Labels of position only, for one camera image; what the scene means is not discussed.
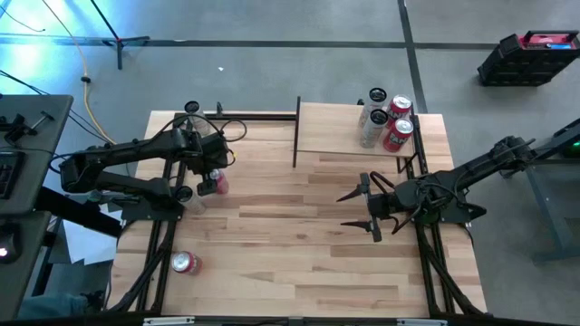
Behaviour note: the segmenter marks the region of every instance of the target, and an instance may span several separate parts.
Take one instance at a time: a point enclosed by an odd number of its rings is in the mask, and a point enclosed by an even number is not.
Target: metal leg
[[[101,17],[103,22],[105,22],[105,24],[107,25],[107,28],[109,28],[109,31],[111,31],[112,36],[115,38],[115,43],[117,45],[117,69],[122,70],[123,69],[123,62],[122,62],[121,52],[123,50],[123,47],[125,46],[125,44],[123,44],[123,42],[148,41],[148,40],[150,40],[150,37],[138,36],[138,37],[130,37],[130,38],[121,39],[117,35],[117,33],[115,33],[115,30],[112,28],[111,24],[109,24],[109,21],[107,20],[105,15],[102,13],[101,8],[99,8],[99,6],[97,6],[97,4],[94,2],[94,0],[91,0],[91,3],[92,3],[92,6],[94,6],[94,8],[97,10],[97,13],[99,13],[99,16]],[[102,41],[102,42],[107,44],[107,45],[111,45],[108,41]]]
[[[296,156],[298,155],[298,130],[300,126],[300,96],[296,100],[296,124],[294,129],[294,155],[292,157],[292,168],[296,168]]]
[[[61,227],[61,222],[63,220],[60,217],[57,217],[56,223],[54,223],[54,232],[51,234],[56,235],[58,232],[59,227]],[[48,263],[51,252],[53,251],[53,245],[55,237],[49,235],[48,237],[44,237],[43,245],[46,246],[46,251],[44,252],[43,260],[41,261],[40,270],[38,271],[38,276],[36,277],[36,282],[34,283],[34,288],[32,292],[32,296],[43,295],[44,291],[46,290],[46,284],[48,284],[48,280],[51,277],[51,272],[53,271],[53,265]]]
[[[106,235],[114,237],[121,235],[121,224],[116,219],[89,209],[46,187],[42,187],[38,192],[34,208],[51,212],[55,216]]]

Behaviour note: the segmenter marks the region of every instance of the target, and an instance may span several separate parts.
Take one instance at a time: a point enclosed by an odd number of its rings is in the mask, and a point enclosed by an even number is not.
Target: cylindrical can
[[[222,170],[219,169],[214,169],[213,171],[211,171],[209,173],[209,177],[216,180],[216,187],[217,187],[217,193],[220,195],[225,195],[227,194],[228,190],[229,190],[229,184],[227,182],[226,179],[226,175],[224,174],[224,172]]]
[[[185,112],[189,113],[189,114],[197,114],[201,117],[206,117],[205,114],[203,114],[203,110],[199,109],[199,103],[197,103],[196,101],[189,101],[185,104]],[[201,134],[201,136],[207,136],[209,135],[209,132],[211,131],[211,129],[209,128],[209,123],[201,118],[198,117],[189,117],[189,121],[191,122],[191,124],[193,125],[193,128],[199,132]]]
[[[384,130],[385,123],[387,123],[387,113],[381,109],[373,110],[362,127],[361,146],[366,149],[373,148]]]
[[[387,106],[387,129],[398,119],[404,118],[413,107],[413,101],[407,95],[395,95]]]
[[[201,265],[199,257],[186,251],[178,252],[171,258],[171,267],[177,273],[196,275],[201,270]]]
[[[202,215],[206,212],[206,204],[201,201],[201,197],[194,193],[190,187],[183,186],[175,193],[175,198],[191,213]]]
[[[398,119],[389,128],[387,137],[382,142],[382,146],[391,152],[399,151],[412,133],[413,124],[409,120]]]
[[[375,87],[369,91],[369,95],[364,102],[364,108],[361,111],[361,117],[359,117],[360,128],[364,127],[373,110],[382,109],[385,101],[387,101],[387,92],[384,89]]]

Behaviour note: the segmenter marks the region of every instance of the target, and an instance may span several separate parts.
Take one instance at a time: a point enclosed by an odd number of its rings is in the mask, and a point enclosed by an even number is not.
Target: white paper
[[[121,211],[110,213],[101,205],[101,213],[121,221]],[[74,264],[84,259],[84,264],[95,264],[113,260],[117,254],[117,238],[92,231],[73,222],[64,222],[69,256]]]

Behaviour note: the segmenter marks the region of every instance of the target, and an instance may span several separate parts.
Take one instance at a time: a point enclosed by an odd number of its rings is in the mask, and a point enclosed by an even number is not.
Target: red soda can
[[[395,95],[387,106],[387,129],[398,119],[404,118],[413,107],[413,101],[407,95]]]
[[[224,172],[222,172],[221,170],[216,168],[209,173],[209,177],[216,180],[216,184],[217,184],[216,185],[216,187],[217,187],[216,192],[218,194],[220,194],[220,195],[227,194],[227,192],[229,190],[229,184],[227,182],[226,175],[224,174]]]
[[[387,137],[382,142],[382,146],[391,152],[399,151],[412,133],[413,124],[409,120],[398,119],[389,128]]]
[[[190,252],[178,252],[171,259],[171,267],[177,273],[196,275],[201,270],[201,259]]]

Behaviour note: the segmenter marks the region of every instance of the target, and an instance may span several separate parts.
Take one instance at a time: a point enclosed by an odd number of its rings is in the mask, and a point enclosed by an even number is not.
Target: wooden shelf
[[[361,130],[358,120],[363,106],[348,104],[300,104],[298,151],[410,158],[414,153],[412,139],[393,153],[382,147],[387,130],[372,149],[359,144]]]

